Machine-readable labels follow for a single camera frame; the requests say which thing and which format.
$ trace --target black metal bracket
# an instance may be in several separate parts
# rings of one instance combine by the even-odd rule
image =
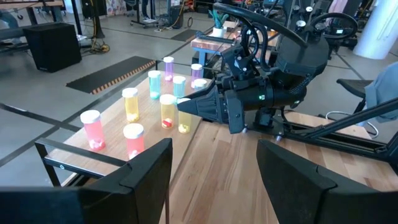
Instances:
[[[53,160],[53,159],[47,157],[48,151],[47,151],[46,146],[57,148],[59,150],[67,151],[67,152],[70,152],[73,154],[78,154],[80,156],[88,157],[90,159],[105,162],[107,164],[112,164],[112,165],[118,166],[118,167],[121,167],[126,163],[126,161],[122,161],[117,158],[105,156],[105,155],[102,155],[102,154],[99,154],[96,152],[92,152],[92,151],[85,150],[85,149],[80,149],[79,147],[69,146],[67,144],[49,140],[49,139],[45,139],[45,138],[40,138],[39,140],[37,140],[35,142],[35,146],[36,146],[37,152],[39,153],[39,156],[43,162],[44,168],[47,171],[47,173],[50,177],[51,183],[54,187],[61,186],[60,181],[57,177],[57,174],[55,173],[54,167],[59,167],[61,169],[69,170],[71,172],[74,172],[74,173],[77,173],[80,175],[84,175],[86,177],[91,177],[94,179],[99,179],[101,177],[104,177],[104,175],[98,174],[98,173],[90,171],[90,170],[83,169],[81,167],[76,167],[71,164],[66,164],[61,161]]]

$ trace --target black stool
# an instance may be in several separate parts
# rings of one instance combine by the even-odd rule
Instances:
[[[372,83],[373,80],[347,80],[347,79],[339,78],[339,79],[337,79],[336,82],[339,83],[342,87],[344,87],[344,89],[346,89],[353,95],[362,98],[362,101],[359,102],[354,113],[362,111],[366,105],[365,87],[368,86],[370,83]],[[325,118],[328,119],[330,114],[352,115],[350,113],[346,113],[346,112],[342,112],[342,111],[331,111],[326,114]],[[370,122],[367,122],[367,123],[376,132],[376,133],[370,133],[370,134],[372,134],[372,138],[376,138],[379,135],[379,130],[377,130],[377,128]]]

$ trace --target pink liquid cup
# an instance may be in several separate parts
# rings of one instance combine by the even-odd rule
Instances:
[[[100,151],[105,148],[105,137],[101,125],[101,113],[96,110],[88,110],[80,115],[80,120],[85,126],[90,149],[92,151]]]
[[[123,134],[127,141],[127,154],[129,159],[136,157],[145,150],[144,127],[141,124],[128,124],[123,128]]]

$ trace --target yellow liquid cup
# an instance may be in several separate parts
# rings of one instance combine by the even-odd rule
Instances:
[[[138,121],[138,90],[136,88],[125,88],[122,91],[122,96],[126,107],[127,121],[129,123]]]
[[[177,100],[177,103],[182,103],[191,100],[189,98],[181,98]],[[182,134],[187,134],[191,131],[192,115],[179,111],[178,112],[178,131]]]
[[[171,94],[160,96],[163,128],[172,128],[174,125],[175,99],[175,96]]]

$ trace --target cup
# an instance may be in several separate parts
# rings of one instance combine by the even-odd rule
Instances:
[[[195,87],[195,80],[197,78],[201,78],[201,70],[202,70],[202,65],[201,64],[192,64],[191,65],[191,88]]]
[[[198,78],[198,79],[196,79],[196,80],[193,82],[193,86],[194,86],[194,89],[195,89],[196,91],[202,90],[202,89],[206,88],[206,84],[207,84],[207,81],[204,80],[204,79],[202,79],[202,78]]]
[[[105,147],[105,137],[101,125],[101,113],[88,110],[80,115],[80,120],[85,126],[88,144],[92,151],[99,151]]]
[[[138,121],[138,89],[125,88],[122,91],[122,96],[124,97],[124,107],[126,108],[127,121],[129,123]]]
[[[160,97],[160,71],[149,71],[149,94],[150,97],[154,100]]]
[[[174,76],[173,78],[173,93],[176,98],[181,98],[185,96],[185,77]]]
[[[174,76],[174,58],[173,57],[165,57],[163,58],[165,72],[164,72],[164,80],[172,81]]]
[[[178,103],[191,100],[189,98],[181,98],[177,100]],[[178,112],[178,131],[182,134],[187,134],[191,131],[192,115],[179,111]]]
[[[162,127],[172,128],[174,125],[175,96],[164,94],[160,96],[160,108],[162,115]]]
[[[123,128],[123,134],[127,141],[127,154],[129,159],[142,153],[144,148],[144,127],[141,124],[128,124]]]

